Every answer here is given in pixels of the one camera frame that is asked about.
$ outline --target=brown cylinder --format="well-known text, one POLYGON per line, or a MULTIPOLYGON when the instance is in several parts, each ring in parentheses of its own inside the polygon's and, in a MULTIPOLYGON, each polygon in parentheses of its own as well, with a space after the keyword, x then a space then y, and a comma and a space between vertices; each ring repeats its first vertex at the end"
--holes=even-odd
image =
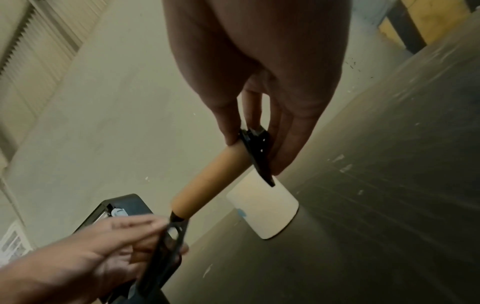
POLYGON ((250 166, 249 153, 241 140, 226 147, 171 203, 172 212, 189 219, 250 166))

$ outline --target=gray floor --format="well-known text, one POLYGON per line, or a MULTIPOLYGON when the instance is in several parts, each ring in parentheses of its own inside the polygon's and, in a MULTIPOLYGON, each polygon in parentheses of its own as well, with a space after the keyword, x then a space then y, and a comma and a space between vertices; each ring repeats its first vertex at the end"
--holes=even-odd
MULTIPOLYGON (((343 77, 316 132, 410 55, 354 15, 343 77)), ((265 113, 268 124, 268 112, 265 113)), ((158 0, 115 0, 5 176, 37 245, 74 231, 104 199, 137 193, 157 214, 223 148, 181 78, 158 0)), ((232 206, 221 194, 191 221, 193 243, 232 206)))

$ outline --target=blue sticker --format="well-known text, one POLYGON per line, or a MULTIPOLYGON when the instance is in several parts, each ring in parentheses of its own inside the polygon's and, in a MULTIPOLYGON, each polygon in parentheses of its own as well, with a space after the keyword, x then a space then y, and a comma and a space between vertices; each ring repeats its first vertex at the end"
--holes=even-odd
POLYGON ((238 215, 241 216, 241 217, 247 217, 247 214, 245 213, 245 211, 241 210, 241 209, 237 209, 236 210, 238 212, 238 215))

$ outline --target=person's left hand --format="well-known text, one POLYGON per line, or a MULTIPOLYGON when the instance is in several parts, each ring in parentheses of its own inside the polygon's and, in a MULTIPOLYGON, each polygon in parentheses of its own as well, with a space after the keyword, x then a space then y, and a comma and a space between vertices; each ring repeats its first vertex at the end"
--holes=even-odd
MULTIPOLYGON (((143 273, 167 224, 155 215, 101 220, 0 269, 2 297, 21 304, 90 304, 143 273)), ((184 245, 180 252, 187 251, 184 245)))

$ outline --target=scratched surface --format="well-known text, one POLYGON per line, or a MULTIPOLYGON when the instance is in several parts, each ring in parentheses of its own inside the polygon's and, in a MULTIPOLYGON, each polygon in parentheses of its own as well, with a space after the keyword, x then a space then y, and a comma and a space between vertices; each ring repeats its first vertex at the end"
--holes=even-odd
POLYGON ((282 183, 264 241, 231 213, 165 286, 172 303, 475 303, 480 13, 352 101, 282 183))

